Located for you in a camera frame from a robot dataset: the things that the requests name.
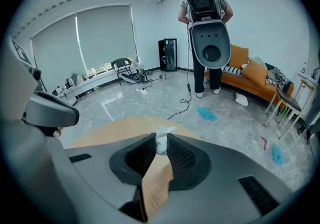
black cabinet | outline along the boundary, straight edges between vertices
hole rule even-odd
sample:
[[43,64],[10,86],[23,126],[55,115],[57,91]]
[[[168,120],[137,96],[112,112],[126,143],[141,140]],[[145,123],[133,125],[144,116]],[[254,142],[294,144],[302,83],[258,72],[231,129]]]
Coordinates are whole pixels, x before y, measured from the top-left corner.
[[163,71],[177,70],[176,40],[176,38],[165,38],[158,41],[160,69]]

gray t-shirt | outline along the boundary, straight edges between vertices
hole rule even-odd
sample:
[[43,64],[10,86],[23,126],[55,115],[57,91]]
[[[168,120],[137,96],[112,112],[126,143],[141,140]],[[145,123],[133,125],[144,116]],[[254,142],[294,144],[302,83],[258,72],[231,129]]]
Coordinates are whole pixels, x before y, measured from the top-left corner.
[[[220,5],[223,4],[223,1],[226,3],[227,0],[220,0]],[[188,17],[188,20],[189,20],[189,27],[192,27],[193,24],[194,24],[194,21],[192,19],[191,13],[190,13],[190,6],[189,6],[187,0],[181,0],[180,1],[180,6],[188,9],[187,10],[187,17]]]

person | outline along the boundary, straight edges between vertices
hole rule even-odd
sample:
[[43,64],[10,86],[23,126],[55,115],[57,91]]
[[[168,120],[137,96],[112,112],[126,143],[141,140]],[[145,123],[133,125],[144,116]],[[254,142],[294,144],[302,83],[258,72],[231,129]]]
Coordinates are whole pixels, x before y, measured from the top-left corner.
[[[228,22],[233,16],[233,11],[228,4],[227,0],[220,0],[221,7],[224,11],[223,23]],[[190,7],[187,5],[187,0],[181,0],[180,9],[178,13],[178,20],[180,22],[186,23],[189,25],[189,35],[191,35],[191,28],[193,26],[192,16],[190,14]],[[192,37],[190,37],[191,42],[191,50],[192,50],[192,58],[193,58],[193,75],[194,75],[194,91],[198,98],[202,98],[205,87],[204,87],[204,78],[205,78],[205,67],[199,63],[195,51],[193,49]],[[213,89],[214,94],[218,94],[220,92],[221,86],[221,77],[222,70],[221,69],[210,69],[210,89]]]
[[[320,49],[318,51],[318,59],[320,62]],[[316,132],[320,131],[320,118],[317,119],[317,121],[311,125],[312,121],[317,117],[317,115],[320,113],[320,93],[319,90],[317,91],[316,97],[314,99],[314,102],[311,106],[311,109],[309,113],[306,116],[304,124],[297,129],[297,132],[299,135],[301,135],[306,130],[306,138],[305,143],[308,145],[310,142],[311,135],[315,134]]]

gray floor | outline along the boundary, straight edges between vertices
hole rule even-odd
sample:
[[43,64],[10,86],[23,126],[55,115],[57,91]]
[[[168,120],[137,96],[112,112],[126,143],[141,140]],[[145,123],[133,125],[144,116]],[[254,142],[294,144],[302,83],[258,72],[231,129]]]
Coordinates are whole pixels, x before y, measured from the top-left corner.
[[[164,72],[156,71],[150,78],[159,78]],[[189,100],[187,90],[187,73],[184,71],[167,73],[167,80],[157,80],[147,88],[147,101],[152,103],[157,117],[168,118],[174,112],[182,111],[186,104],[182,98]],[[194,89],[193,73],[189,74],[189,82]],[[231,86],[222,86],[221,92],[214,95],[205,82],[205,92],[198,99],[192,92],[192,101],[187,112],[173,117],[171,120],[188,128],[205,141],[238,150],[282,179],[292,190],[306,184],[315,171],[315,161],[310,149],[299,136],[296,129],[291,129],[285,138],[278,137],[283,132],[276,120],[271,120],[268,127],[263,127],[268,114],[264,114],[268,103],[254,95]],[[134,115],[153,116],[150,106],[137,89],[148,85],[118,83],[106,86],[80,100],[75,107],[80,111],[79,123],[62,131],[61,141],[67,146],[72,141],[99,126],[118,119]],[[248,98],[248,107],[235,102],[235,93],[242,93]],[[197,107],[206,107],[216,116],[215,121],[204,120],[197,112]],[[276,166],[272,160],[271,146],[277,144],[284,154],[284,164]],[[318,162],[320,146],[317,138],[311,139],[311,146]]]

black chair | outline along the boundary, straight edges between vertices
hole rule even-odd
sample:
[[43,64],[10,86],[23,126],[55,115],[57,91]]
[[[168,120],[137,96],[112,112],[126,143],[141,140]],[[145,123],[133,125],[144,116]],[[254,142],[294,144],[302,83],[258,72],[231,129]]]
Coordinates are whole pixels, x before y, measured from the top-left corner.
[[112,66],[112,69],[114,69],[116,72],[116,75],[118,77],[120,85],[121,85],[120,73],[127,71],[129,75],[132,75],[132,72],[130,70],[131,60],[128,58],[119,58],[119,59],[111,62],[111,66]]

